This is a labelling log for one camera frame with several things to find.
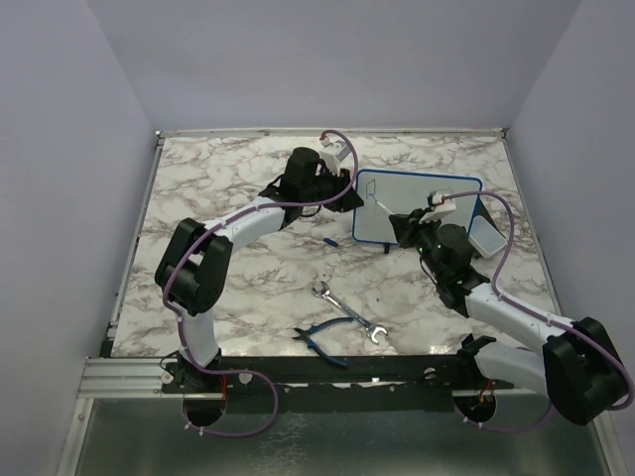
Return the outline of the blue white marker pen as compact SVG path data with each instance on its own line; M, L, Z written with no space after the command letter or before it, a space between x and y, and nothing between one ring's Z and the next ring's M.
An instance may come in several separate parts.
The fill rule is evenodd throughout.
M388 216L394 214L392 210L390 210L383 202L378 200L374 195L373 195L373 199L376 205L379 206Z

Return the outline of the blue framed whiteboard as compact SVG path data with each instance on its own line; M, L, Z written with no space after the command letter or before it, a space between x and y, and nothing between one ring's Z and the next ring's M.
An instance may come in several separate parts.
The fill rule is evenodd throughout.
M455 194L483 189L480 178L394 170L362 169L356 180L356 192L364 205L353 211L352 237L358 242L395 245L388 215L376 205L373 195L393 213L409 214L426 208L433 191Z

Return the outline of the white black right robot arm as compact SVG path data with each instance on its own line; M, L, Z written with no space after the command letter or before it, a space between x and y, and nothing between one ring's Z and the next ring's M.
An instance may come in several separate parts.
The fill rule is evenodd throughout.
M542 311L495 287L471 265L466 230L428 221L423 209L392 214L400 247L415 249L444 305L484 322L521 343L513 348L494 338L465 343L455 364L468 388L503 381L546 397L568 421L585 425L605 411L634 401L634 384L603 325Z

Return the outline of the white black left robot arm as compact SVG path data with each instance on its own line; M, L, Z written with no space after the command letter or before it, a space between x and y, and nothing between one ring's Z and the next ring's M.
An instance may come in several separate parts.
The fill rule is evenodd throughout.
M206 224L182 220L155 273L164 306L178 321L185 379L204 392L218 382L219 355L213 312L221 297L232 255L261 237L280 231L308 207L345 213L363 204L354 190L358 164L331 170L324 154L299 147L284 172L246 206Z

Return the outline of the white plastic box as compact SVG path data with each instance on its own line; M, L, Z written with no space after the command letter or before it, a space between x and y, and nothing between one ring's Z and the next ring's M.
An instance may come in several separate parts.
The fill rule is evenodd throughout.
M481 215L472 219L468 241L485 259L492 258L507 245L507 238Z

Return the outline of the silver combination wrench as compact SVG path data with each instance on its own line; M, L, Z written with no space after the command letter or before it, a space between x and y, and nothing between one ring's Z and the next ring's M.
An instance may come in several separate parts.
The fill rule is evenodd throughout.
M345 303L341 298L337 297L329 285L326 282L318 282L312 286L312 293L317 298L322 298L325 301L332 304L338 310L344 312L348 317L351 317L357 324L359 324L365 331L370 341L376 345L380 343L379 337L383 336L388 338L387 329L379 324L374 324L356 310Z

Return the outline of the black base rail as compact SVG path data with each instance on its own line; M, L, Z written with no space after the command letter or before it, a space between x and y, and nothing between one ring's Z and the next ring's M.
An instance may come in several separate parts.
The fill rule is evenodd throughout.
M338 368L317 356L228 357L203 373L183 358L168 363L161 393L204 410L234 414L450 412L478 397L487 380L465 351L447 355L349 357Z

